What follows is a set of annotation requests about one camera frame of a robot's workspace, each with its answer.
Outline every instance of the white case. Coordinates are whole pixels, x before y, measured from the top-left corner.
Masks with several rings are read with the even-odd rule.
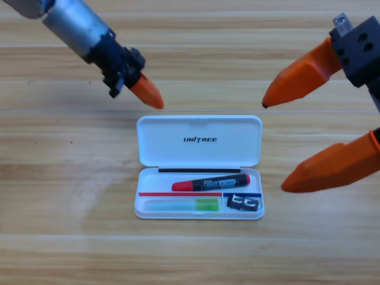
[[[140,161],[148,166],[141,171],[138,180],[135,199],[135,213],[138,217],[256,220],[264,215],[260,174],[252,168],[259,163],[261,154],[262,122],[258,117],[145,116],[137,122],[137,133]],[[172,191],[175,182],[238,174],[231,171],[248,174],[250,184],[201,192]],[[228,196],[234,193],[258,200],[258,210],[240,211],[228,207]],[[217,199],[218,211],[172,208],[193,204],[196,199]],[[145,206],[152,200],[159,204],[165,203],[170,209],[146,209]]]

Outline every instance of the black strip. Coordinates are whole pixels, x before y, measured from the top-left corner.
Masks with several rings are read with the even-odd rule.
[[[380,144],[380,128],[377,128],[376,130],[374,130],[373,134],[375,135],[376,140]]]
[[[216,168],[159,168],[159,172],[200,172],[200,173],[240,173],[239,168],[234,169],[216,169]]]

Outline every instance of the case lid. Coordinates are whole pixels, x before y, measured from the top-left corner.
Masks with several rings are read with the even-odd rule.
[[[260,160],[262,122],[256,116],[145,116],[137,133],[145,166],[235,168]]]

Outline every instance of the wooden surface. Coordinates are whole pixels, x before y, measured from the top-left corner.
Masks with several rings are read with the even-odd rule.
[[[102,76],[38,21],[0,5],[0,284],[380,284],[380,174],[292,195],[303,159],[380,126],[343,72],[263,110],[277,73],[378,0],[92,0],[147,58],[157,112]],[[135,124],[149,114],[253,114],[264,124],[258,221],[136,218]]]

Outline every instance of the screw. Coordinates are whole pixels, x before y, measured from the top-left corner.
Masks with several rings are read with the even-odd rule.
[[[343,17],[339,18],[337,20],[337,24],[342,25],[345,22],[345,19]]]

